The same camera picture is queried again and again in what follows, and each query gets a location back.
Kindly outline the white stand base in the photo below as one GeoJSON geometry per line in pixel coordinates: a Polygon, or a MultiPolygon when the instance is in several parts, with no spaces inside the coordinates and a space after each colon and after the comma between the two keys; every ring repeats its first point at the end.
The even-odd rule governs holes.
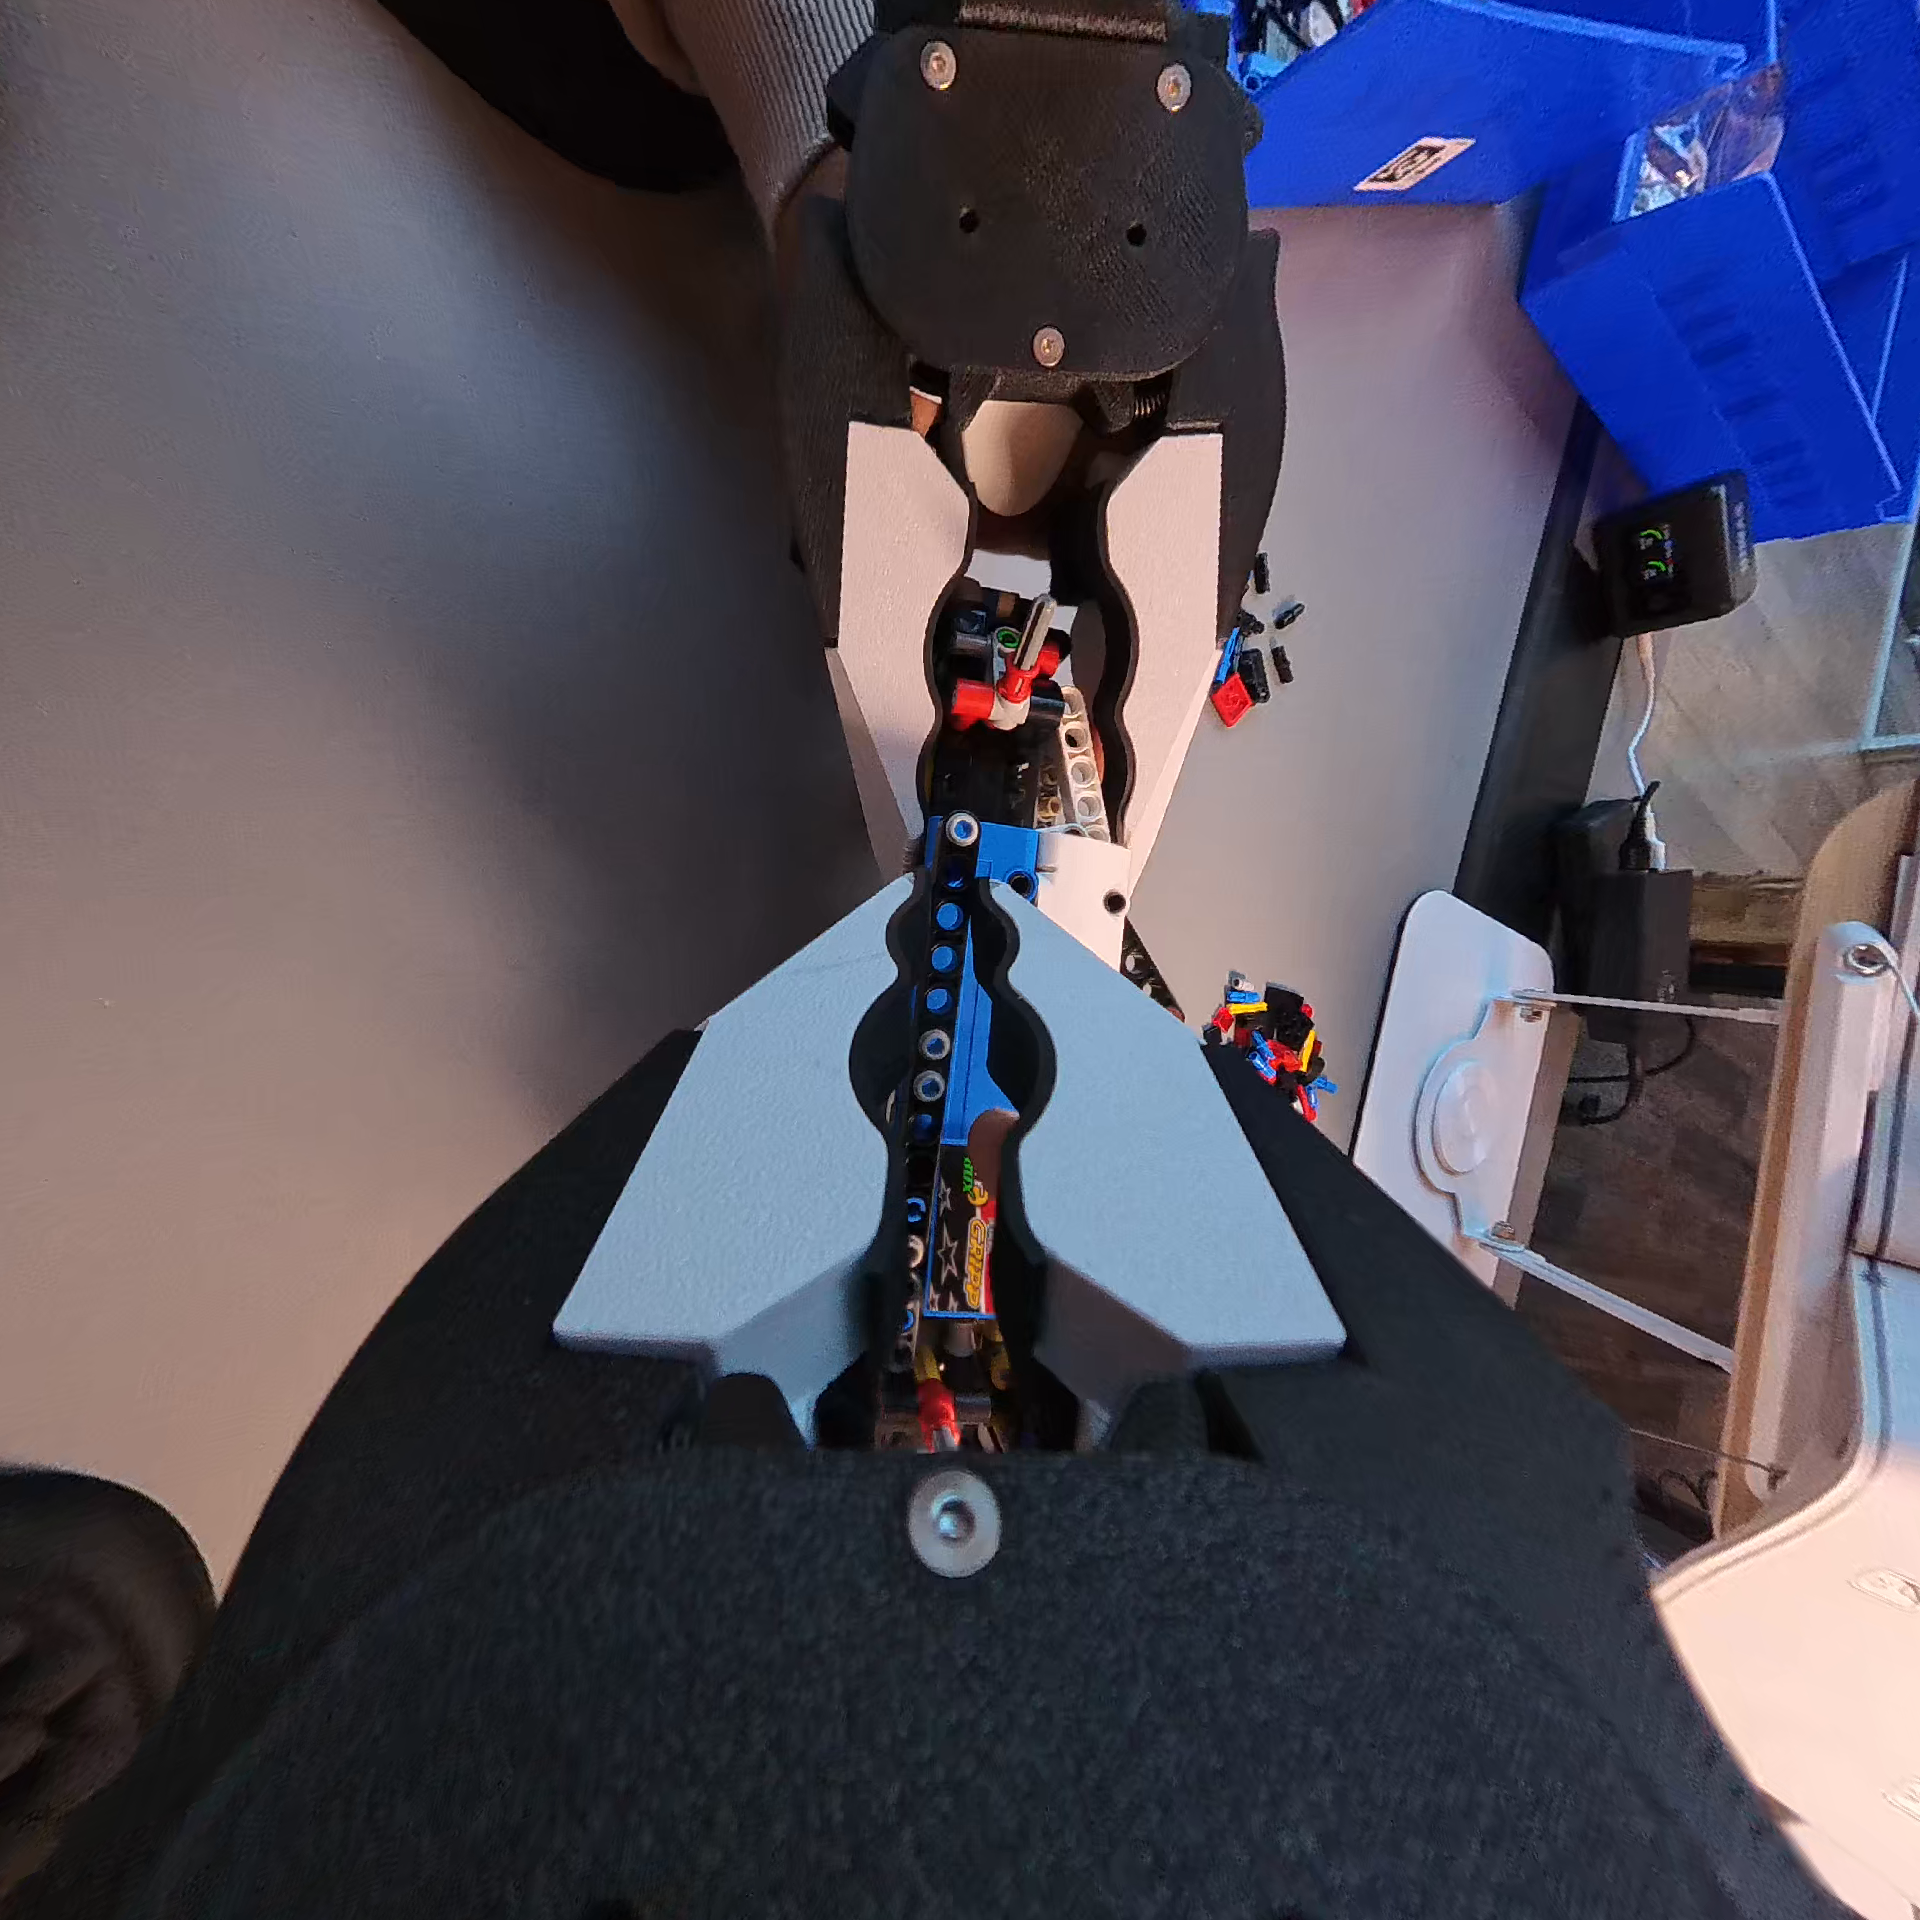
{"type": "Polygon", "coordinates": [[[1513,1222],[1553,988],[1523,929],[1426,889],[1356,1098],[1375,1171],[1482,1286],[1513,1265],[1726,1376],[1740,1488],[1656,1617],[1810,1869],[1920,1911],[1920,786],[1812,855],[1760,1139],[1740,1328],[1705,1345],[1541,1265],[1513,1222]]]}

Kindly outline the heap of black lego pieces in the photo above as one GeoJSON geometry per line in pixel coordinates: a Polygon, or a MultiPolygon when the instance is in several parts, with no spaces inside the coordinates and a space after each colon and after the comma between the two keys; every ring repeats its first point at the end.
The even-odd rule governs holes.
{"type": "Polygon", "coordinates": [[[1331,36],[1352,36],[1375,0],[1233,0],[1236,78],[1259,90],[1331,36]]]}

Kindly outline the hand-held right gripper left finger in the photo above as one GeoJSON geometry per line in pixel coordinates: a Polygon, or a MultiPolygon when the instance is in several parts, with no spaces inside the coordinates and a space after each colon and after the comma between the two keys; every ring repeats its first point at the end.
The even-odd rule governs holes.
{"type": "Polygon", "coordinates": [[[765,1376],[801,1443],[861,1360],[861,1265],[884,1226],[884,1135],[853,1095],[853,1037],[899,984],[896,878],[781,970],[708,1014],[552,1345],[583,1360],[676,1360],[698,1383],[765,1376]]]}

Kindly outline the pile of blue black pins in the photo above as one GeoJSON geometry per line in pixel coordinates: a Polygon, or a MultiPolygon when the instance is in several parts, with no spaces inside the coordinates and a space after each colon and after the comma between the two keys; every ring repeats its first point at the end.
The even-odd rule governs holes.
{"type": "Polygon", "coordinates": [[[1296,684],[1282,628],[1301,628],[1301,597],[1274,597],[1268,553],[1255,553],[1211,684],[1236,670],[1249,693],[1268,708],[1268,693],[1296,684]]]}

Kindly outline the partly built lego car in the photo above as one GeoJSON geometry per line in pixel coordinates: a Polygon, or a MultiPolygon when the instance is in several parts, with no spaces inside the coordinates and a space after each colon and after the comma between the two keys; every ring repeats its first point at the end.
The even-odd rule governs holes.
{"type": "MultiPolygon", "coordinates": [[[[932,693],[939,693],[939,741],[922,766],[922,827],[947,808],[981,819],[981,878],[973,910],[992,886],[1003,886],[1030,910],[1067,910],[1067,855],[1092,855],[1092,951],[1154,995],[1173,1019],[1173,988],[1154,959],[1141,951],[1125,919],[1125,886],[1107,878],[1107,794],[1097,794],[1097,753],[1092,753],[1092,711],[1086,693],[1067,684],[1067,637],[1055,597],[1016,597],[1016,583],[960,583],[960,604],[932,628],[932,693]]],[[[973,1452],[1016,1452],[1044,1439],[1044,1417],[1018,1398],[1018,1364],[999,1328],[999,1206],[1003,1206],[1003,1139],[1018,1123],[1018,1095],[999,1080],[999,995],[981,984],[981,1030],[973,1030],[973,1277],[981,1277],[981,1345],[973,1360],[973,1398],[968,1443],[973,1452]]]]}

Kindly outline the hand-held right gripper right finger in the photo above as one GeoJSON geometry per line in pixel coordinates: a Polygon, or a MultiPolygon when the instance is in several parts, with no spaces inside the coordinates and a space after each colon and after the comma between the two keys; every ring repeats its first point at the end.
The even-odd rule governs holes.
{"type": "Polygon", "coordinates": [[[1097,1443],[1135,1386],[1341,1360],[1341,1313],[1211,1055],[1016,886],[981,886],[992,1304],[1018,1439],[1097,1443]]]}

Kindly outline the black power adapter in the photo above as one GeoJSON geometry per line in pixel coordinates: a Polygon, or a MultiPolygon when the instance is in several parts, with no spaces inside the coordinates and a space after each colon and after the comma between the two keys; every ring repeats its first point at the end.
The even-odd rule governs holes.
{"type": "Polygon", "coordinates": [[[1555,988],[1676,1004],[1694,878],[1656,832],[1656,786],[1583,801],[1553,827],[1555,988]]]}

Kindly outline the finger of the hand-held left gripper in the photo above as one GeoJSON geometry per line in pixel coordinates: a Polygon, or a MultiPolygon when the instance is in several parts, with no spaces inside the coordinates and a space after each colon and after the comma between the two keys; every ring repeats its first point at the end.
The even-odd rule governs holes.
{"type": "Polygon", "coordinates": [[[1092,514],[1097,604],[1097,794],[1125,878],[1141,886],[1182,753],[1211,693],[1211,597],[1224,597],[1224,433],[1152,441],[1092,514]]]}
{"type": "Polygon", "coordinates": [[[853,424],[830,684],[877,878],[899,878],[922,832],[922,753],[939,741],[932,622],[968,565],[973,488],[939,469],[939,447],[907,424],[853,424]]]}

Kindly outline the small clear plastic bag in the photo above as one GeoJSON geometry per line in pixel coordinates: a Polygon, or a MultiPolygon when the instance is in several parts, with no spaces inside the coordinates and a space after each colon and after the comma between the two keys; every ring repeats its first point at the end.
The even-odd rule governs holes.
{"type": "Polygon", "coordinates": [[[1705,90],[1676,123],[1656,123],[1632,160],[1627,220],[1705,204],[1719,183],[1771,174],[1784,151],[1784,64],[1705,90]]]}

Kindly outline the pile of multicoloured lego pieces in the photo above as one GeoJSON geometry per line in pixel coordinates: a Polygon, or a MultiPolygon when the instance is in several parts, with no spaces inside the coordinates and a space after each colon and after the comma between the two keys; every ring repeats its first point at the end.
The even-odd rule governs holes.
{"type": "Polygon", "coordinates": [[[1314,1014],[1301,988],[1233,970],[1197,1037],[1249,1055],[1249,1067],[1314,1123],[1314,1098],[1331,1095],[1331,1080],[1327,1080],[1314,1014]]]}

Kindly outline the blue storage bin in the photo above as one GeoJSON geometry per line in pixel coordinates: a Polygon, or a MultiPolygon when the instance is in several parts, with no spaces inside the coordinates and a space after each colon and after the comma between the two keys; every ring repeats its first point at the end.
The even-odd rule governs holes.
{"type": "Polygon", "coordinates": [[[1784,0],[1772,183],[1812,281],[1920,240],[1920,8],[1784,0]]]}
{"type": "Polygon", "coordinates": [[[1645,488],[1749,480],[1749,537],[1920,510],[1920,240],[1812,265],[1784,174],[1632,207],[1632,143],[1553,174],[1515,308],[1645,488]]]}

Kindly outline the person's left forearm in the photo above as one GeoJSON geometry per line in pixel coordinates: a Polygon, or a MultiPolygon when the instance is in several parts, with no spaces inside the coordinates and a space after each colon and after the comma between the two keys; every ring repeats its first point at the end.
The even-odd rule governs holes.
{"type": "Polygon", "coordinates": [[[877,0],[695,0],[676,44],[737,151],[765,233],[830,160],[830,78],[877,36],[877,0]]]}

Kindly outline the black power bank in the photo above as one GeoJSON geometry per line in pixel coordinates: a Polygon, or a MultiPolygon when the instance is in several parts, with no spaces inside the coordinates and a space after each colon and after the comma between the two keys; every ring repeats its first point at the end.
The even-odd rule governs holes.
{"type": "Polygon", "coordinates": [[[1714,476],[1591,521],[1608,637],[1672,637],[1749,604],[1749,480],[1714,476]]]}

